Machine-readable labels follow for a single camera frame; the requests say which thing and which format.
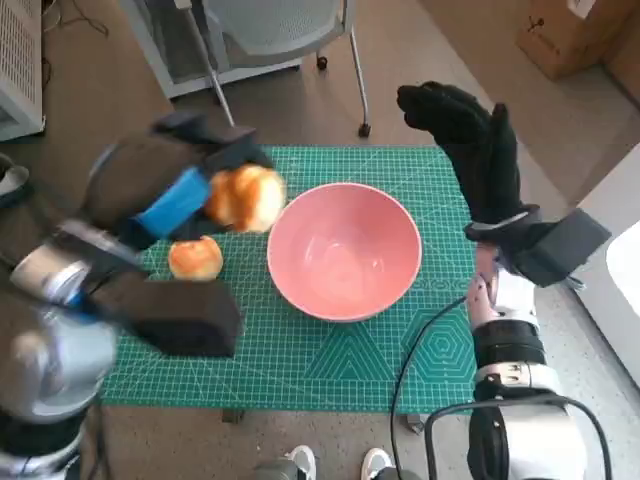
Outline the black gloved robot right hand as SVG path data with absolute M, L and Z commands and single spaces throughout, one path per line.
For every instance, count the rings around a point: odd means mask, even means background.
M 498 224 L 526 210 L 505 104 L 488 111 L 454 85 L 427 81 L 399 87 L 397 105 L 405 123 L 428 132 L 448 156 L 472 221 Z

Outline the black robot left hand, blue tape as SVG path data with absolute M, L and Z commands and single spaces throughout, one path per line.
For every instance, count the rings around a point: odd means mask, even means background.
M 93 226 L 144 250 L 161 239 L 228 231 L 204 211 L 211 179 L 244 166 L 269 167 L 255 131 L 215 131 L 204 115 L 176 111 L 110 146 L 95 162 L 81 211 Z

